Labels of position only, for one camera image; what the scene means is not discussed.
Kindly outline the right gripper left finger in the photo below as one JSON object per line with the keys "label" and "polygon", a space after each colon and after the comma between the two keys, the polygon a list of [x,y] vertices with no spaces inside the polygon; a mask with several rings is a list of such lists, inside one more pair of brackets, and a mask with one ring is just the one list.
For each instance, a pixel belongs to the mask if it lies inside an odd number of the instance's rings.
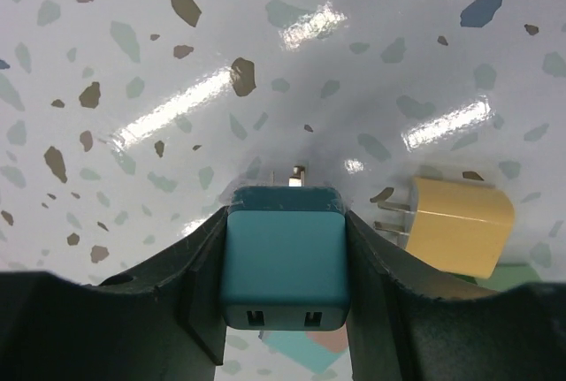
{"label": "right gripper left finger", "polygon": [[97,286],[1,276],[4,380],[212,380],[224,359],[227,210]]}

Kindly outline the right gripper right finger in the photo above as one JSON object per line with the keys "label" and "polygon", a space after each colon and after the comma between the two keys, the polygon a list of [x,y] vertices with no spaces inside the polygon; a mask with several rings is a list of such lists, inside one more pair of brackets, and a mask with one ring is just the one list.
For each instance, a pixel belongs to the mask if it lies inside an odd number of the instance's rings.
{"label": "right gripper right finger", "polygon": [[348,212],[356,380],[562,380],[565,286],[505,292],[438,271]]}

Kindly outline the yellow plug adapter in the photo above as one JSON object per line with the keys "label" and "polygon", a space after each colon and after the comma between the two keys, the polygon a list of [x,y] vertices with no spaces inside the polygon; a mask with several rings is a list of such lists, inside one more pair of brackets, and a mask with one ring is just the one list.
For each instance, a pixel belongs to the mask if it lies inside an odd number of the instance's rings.
{"label": "yellow plug adapter", "polygon": [[374,223],[401,238],[401,248],[433,268],[490,278],[515,224],[515,208],[501,190],[479,183],[415,177],[407,203],[391,202],[388,187],[371,198],[403,223]]}

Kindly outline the light blue plug adapter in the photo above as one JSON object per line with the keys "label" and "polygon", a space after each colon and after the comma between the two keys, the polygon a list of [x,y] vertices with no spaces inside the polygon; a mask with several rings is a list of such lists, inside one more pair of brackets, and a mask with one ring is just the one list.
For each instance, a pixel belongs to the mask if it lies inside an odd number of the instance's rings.
{"label": "light blue plug adapter", "polygon": [[227,207],[219,304],[238,330],[334,331],[350,306],[345,206],[308,187],[296,166],[284,186],[236,189]]}

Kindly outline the green plug adapter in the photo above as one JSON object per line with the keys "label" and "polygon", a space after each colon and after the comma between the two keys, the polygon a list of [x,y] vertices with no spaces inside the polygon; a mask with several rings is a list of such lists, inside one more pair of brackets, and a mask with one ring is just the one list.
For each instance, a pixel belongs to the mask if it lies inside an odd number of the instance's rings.
{"label": "green plug adapter", "polygon": [[529,264],[499,265],[489,278],[475,278],[478,286],[496,292],[507,291],[525,283],[540,282],[538,273]]}

